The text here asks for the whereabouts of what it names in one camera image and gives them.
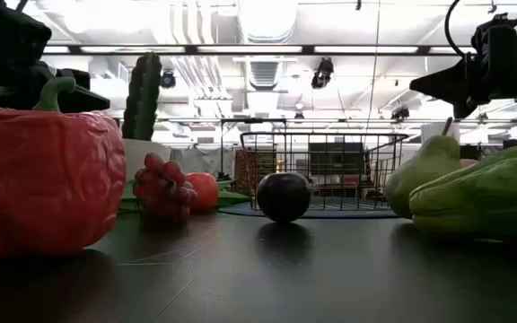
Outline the dark purple plum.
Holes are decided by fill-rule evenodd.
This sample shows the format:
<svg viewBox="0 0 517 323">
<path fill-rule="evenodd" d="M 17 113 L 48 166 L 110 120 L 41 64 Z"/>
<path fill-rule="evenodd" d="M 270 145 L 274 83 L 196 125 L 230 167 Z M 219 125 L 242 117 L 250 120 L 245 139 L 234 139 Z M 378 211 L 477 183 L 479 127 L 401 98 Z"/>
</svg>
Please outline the dark purple plum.
<svg viewBox="0 0 517 323">
<path fill-rule="evenodd" d="M 311 186 L 299 173 L 272 173 L 259 182 L 256 200 L 260 211 L 270 220 L 291 223 L 309 209 Z"/>
</svg>

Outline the white hexagonal plant pot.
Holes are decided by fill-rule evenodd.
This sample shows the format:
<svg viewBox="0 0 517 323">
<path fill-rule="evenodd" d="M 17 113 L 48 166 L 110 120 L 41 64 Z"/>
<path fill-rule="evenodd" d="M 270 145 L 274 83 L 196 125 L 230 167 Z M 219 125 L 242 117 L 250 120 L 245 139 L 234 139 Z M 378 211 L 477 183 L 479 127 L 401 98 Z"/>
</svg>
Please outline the white hexagonal plant pot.
<svg viewBox="0 0 517 323">
<path fill-rule="evenodd" d="M 135 174 L 145 166 L 145 156 L 148 153 L 157 153 L 165 161 L 171 157 L 172 149 L 159 143 L 136 139 L 124 139 L 123 143 L 127 163 L 127 181 L 133 179 Z"/>
</svg>

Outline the red apple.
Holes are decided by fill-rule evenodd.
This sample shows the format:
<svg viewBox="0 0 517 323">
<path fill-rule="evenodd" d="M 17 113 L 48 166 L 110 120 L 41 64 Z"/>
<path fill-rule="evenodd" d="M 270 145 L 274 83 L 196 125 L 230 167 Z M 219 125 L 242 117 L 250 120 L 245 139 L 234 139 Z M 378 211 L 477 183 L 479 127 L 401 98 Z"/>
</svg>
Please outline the red apple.
<svg viewBox="0 0 517 323">
<path fill-rule="evenodd" d="M 193 172 L 186 176 L 186 180 L 197 193 L 197 200 L 190 207 L 191 211 L 202 214 L 215 210 L 219 195 L 215 177 L 210 173 Z"/>
</svg>

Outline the red bell pepper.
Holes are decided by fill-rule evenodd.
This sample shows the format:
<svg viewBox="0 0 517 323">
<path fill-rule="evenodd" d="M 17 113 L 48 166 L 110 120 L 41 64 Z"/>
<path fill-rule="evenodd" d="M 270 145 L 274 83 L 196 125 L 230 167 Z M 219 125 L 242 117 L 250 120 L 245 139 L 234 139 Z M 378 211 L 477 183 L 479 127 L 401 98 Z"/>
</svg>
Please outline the red bell pepper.
<svg viewBox="0 0 517 323">
<path fill-rule="evenodd" d="M 74 254 L 116 221 L 123 139 L 105 114 L 60 111 L 58 94 L 74 89 L 57 77 L 32 109 L 0 108 L 0 258 Z"/>
</svg>

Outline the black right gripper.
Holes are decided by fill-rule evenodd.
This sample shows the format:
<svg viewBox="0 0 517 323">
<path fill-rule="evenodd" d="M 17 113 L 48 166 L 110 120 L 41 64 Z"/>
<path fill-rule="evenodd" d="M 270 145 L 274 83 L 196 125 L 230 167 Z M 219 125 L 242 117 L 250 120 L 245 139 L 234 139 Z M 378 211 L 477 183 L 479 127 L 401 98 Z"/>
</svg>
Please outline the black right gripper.
<svg viewBox="0 0 517 323">
<path fill-rule="evenodd" d="M 468 66 L 460 60 L 439 72 L 418 77 L 410 82 L 409 89 L 437 100 L 455 102 L 456 119 L 470 116 L 480 105 L 479 101 L 517 101 L 517 41 L 496 54 L 477 56 Z"/>
</svg>

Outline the olive green pear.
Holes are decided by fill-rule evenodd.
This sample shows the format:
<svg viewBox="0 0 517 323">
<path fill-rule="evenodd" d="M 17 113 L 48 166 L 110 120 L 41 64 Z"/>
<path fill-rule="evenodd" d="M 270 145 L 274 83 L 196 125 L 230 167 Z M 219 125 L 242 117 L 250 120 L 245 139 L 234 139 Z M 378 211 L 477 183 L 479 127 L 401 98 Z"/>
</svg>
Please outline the olive green pear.
<svg viewBox="0 0 517 323">
<path fill-rule="evenodd" d="M 427 182 L 461 168 L 460 144 L 448 135 L 453 117 L 443 128 L 425 140 L 416 154 L 397 167 L 389 176 L 384 195 L 395 215 L 412 219 L 409 195 Z"/>
</svg>

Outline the green chayote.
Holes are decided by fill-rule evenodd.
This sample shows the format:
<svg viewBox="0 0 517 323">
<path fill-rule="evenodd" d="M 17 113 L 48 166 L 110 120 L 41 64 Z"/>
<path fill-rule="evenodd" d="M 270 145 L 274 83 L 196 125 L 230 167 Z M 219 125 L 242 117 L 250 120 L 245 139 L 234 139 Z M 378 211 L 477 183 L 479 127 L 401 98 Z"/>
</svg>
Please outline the green chayote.
<svg viewBox="0 0 517 323">
<path fill-rule="evenodd" d="M 517 243 L 517 146 L 414 189 L 409 206 L 429 237 Z"/>
</svg>

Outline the grey round plate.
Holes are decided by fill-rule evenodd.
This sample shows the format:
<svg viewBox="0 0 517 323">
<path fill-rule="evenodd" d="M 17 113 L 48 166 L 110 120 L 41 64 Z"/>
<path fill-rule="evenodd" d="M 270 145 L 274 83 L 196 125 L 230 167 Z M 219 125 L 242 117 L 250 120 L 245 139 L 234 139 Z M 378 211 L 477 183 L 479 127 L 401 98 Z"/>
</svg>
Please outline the grey round plate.
<svg viewBox="0 0 517 323">
<path fill-rule="evenodd" d="M 238 204 L 221 207 L 220 213 L 265 217 L 259 209 L 250 204 Z M 397 216 L 389 208 L 372 209 L 372 205 L 360 205 L 360 209 L 339 208 L 339 205 L 312 205 L 303 215 L 303 219 L 396 219 Z"/>
</svg>

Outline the dark wall monitor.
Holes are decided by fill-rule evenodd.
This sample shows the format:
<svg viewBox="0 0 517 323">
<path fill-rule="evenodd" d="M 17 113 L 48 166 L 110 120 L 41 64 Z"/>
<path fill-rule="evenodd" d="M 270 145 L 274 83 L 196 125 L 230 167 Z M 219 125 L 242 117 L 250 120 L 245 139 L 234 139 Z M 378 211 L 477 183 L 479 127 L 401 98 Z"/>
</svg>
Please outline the dark wall monitor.
<svg viewBox="0 0 517 323">
<path fill-rule="evenodd" d="M 365 172 L 362 143 L 311 143 L 312 175 L 360 175 Z"/>
</svg>

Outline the green cactus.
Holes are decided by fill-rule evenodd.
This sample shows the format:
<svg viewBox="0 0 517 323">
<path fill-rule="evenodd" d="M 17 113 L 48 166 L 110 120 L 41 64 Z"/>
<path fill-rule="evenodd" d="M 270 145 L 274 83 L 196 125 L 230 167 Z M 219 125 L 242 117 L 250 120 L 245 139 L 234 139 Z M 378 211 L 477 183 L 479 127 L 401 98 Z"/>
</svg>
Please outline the green cactus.
<svg viewBox="0 0 517 323">
<path fill-rule="evenodd" d="M 153 52 L 136 60 L 123 117 L 122 135 L 125 139 L 151 141 L 160 94 L 161 70 L 160 58 Z"/>
</svg>

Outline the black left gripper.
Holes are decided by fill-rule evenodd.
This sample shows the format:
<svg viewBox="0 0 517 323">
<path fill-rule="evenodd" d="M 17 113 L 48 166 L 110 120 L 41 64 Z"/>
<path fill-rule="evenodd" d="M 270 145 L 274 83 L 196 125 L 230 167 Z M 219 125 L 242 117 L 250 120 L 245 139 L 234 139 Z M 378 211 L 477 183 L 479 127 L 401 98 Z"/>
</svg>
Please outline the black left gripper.
<svg viewBox="0 0 517 323">
<path fill-rule="evenodd" d="M 51 78 L 40 59 L 52 35 L 51 29 L 28 14 L 10 8 L 0 0 L 0 107 L 31 109 L 39 100 L 44 83 Z M 61 112 L 106 110 L 110 100 L 90 92 L 88 72 L 62 68 L 56 77 L 71 77 L 77 85 L 73 92 L 58 94 Z"/>
</svg>

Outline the purple grape bunch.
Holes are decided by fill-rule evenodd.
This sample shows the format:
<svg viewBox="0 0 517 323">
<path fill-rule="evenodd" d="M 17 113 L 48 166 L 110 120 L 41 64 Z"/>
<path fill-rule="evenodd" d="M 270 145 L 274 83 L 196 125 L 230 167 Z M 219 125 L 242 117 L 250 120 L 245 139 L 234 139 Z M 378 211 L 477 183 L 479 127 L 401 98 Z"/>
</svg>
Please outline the purple grape bunch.
<svg viewBox="0 0 517 323">
<path fill-rule="evenodd" d="M 197 193 L 175 161 L 164 161 L 158 153 L 148 153 L 144 167 L 135 174 L 133 194 L 143 215 L 168 222 L 184 223 Z"/>
</svg>

